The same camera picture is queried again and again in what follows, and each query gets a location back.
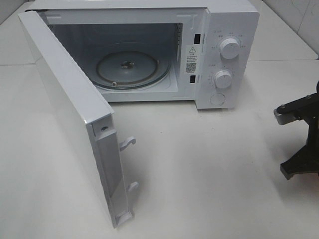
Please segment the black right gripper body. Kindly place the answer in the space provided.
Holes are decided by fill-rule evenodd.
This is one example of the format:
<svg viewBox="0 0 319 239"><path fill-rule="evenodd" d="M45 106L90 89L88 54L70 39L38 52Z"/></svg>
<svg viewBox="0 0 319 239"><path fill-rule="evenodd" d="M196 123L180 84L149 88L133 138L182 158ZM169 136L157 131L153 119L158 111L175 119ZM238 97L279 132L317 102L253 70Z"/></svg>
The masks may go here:
<svg viewBox="0 0 319 239"><path fill-rule="evenodd" d="M312 119L319 118L319 84L316 85L315 93L278 106L274 109L274 115L279 125L296 120L310 124Z"/></svg>

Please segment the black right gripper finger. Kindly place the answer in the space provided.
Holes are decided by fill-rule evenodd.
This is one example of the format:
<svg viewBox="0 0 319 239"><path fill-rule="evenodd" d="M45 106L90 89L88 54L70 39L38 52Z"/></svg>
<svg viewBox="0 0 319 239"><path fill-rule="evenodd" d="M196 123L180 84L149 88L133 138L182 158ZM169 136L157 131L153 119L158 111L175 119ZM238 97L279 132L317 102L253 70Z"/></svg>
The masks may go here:
<svg viewBox="0 0 319 239"><path fill-rule="evenodd" d="M309 122L306 145L289 160L280 165L280 171L287 180L297 174L319 173L319 119Z"/></svg>

